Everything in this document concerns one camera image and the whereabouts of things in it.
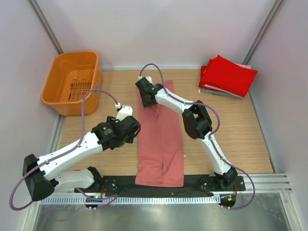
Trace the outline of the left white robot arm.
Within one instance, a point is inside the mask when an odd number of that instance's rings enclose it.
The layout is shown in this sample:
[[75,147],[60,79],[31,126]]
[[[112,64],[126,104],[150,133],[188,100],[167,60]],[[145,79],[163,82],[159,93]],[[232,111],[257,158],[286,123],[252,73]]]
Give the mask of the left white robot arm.
[[93,127],[82,140],[44,156],[28,155],[24,159],[23,176],[32,201],[70,189],[98,192],[103,179],[95,167],[69,172],[66,169],[93,154],[133,143],[140,130],[140,123],[131,115],[122,120],[108,116],[106,122]]

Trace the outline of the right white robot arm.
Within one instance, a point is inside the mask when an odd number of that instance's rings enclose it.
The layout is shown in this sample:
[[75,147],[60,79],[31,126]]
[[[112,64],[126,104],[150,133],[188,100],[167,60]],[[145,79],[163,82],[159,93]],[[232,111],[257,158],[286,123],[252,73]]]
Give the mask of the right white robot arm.
[[164,84],[153,84],[151,77],[138,77],[140,93],[138,120],[139,167],[136,184],[181,187],[184,183],[183,140],[180,120],[186,134],[201,144],[213,166],[217,185],[227,191],[238,175],[228,162],[212,128],[208,106],[202,101],[188,101]]

